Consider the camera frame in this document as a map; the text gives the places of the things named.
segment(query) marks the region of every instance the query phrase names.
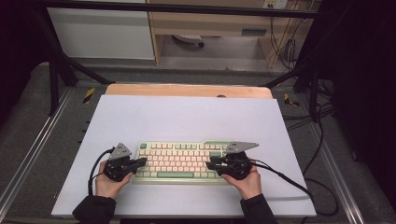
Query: green keyboard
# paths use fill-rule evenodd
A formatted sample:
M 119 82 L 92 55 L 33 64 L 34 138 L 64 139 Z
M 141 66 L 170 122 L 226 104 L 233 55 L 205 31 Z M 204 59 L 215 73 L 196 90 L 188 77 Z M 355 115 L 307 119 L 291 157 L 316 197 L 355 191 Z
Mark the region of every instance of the green keyboard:
M 147 158 L 134 177 L 141 184 L 227 184 L 206 168 L 210 157 L 222 157 L 231 141 L 142 142 L 137 158 Z

